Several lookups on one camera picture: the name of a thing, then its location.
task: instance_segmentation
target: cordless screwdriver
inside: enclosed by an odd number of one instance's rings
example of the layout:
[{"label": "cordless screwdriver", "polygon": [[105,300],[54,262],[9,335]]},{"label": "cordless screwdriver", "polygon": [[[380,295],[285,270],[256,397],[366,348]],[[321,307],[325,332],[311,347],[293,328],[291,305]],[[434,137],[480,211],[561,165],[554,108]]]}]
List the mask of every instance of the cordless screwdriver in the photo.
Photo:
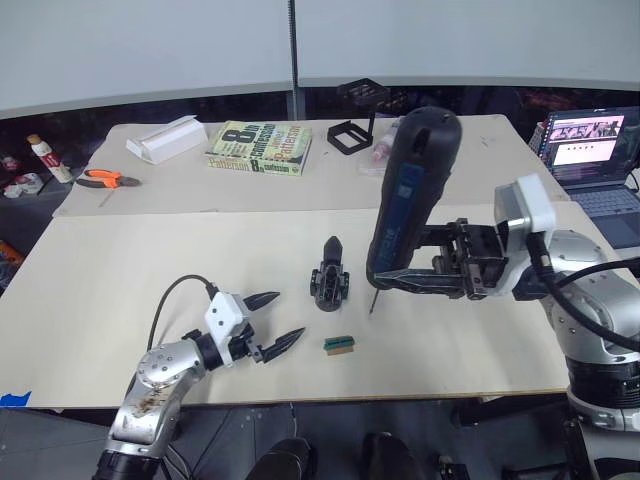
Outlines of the cordless screwdriver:
[{"label": "cordless screwdriver", "polygon": [[378,220],[367,256],[367,279],[376,290],[389,287],[375,274],[407,268],[422,227],[442,197],[458,153],[462,127],[449,110],[423,107],[400,124],[382,182]]}]

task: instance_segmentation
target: blue label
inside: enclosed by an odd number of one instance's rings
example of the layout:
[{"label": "blue label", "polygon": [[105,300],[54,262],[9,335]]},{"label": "blue label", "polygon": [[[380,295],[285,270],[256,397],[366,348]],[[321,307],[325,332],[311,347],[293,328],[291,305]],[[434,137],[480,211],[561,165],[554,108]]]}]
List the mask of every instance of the blue label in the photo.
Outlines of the blue label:
[{"label": "blue label", "polygon": [[30,396],[31,392],[27,392],[21,397],[7,393],[0,397],[0,407],[26,407]]},{"label": "blue label", "polygon": [[373,263],[375,273],[392,269],[398,243],[404,235],[407,221],[413,210],[413,203],[419,194],[423,175],[424,168],[410,163],[403,163],[398,170],[398,180],[393,189],[386,224],[380,232],[378,256]]}]

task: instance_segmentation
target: yellow book cover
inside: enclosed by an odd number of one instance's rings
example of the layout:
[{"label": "yellow book cover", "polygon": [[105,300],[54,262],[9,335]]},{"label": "yellow book cover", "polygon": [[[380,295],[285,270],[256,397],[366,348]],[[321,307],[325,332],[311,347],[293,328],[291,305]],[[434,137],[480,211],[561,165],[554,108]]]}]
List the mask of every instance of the yellow book cover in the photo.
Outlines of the yellow book cover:
[{"label": "yellow book cover", "polygon": [[209,166],[278,175],[302,175],[311,129],[266,122],[226,122],[205,152]]}]

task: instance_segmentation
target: laptop keyboard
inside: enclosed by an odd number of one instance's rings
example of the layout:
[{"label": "laptop keyboard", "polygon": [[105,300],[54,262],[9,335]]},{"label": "laptop keyboard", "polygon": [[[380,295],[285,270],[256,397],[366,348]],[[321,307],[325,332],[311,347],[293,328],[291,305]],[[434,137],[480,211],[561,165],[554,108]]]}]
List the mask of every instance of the laptop keyboard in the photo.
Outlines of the laptop keyboard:
[{"label": "laptop keyboard", "polygon": [[574,202],[578,202],[590,217],[640,212],[638,197],[625,189],[572,193],[570,197]]}]

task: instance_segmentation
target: white cardboard box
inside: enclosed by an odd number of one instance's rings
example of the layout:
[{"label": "white cardboard box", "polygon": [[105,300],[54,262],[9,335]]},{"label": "white cardboard box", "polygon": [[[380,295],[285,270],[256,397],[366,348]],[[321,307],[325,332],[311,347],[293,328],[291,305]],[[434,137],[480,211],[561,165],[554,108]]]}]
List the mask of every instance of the white cardboard box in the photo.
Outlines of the white cardboard box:
[{"label": "white cardboard box", "polygon": [[157,165],[207,141],[204,125],[195,115],[174,120],[142,137],[127,140],[127,150],[145,162]]}]

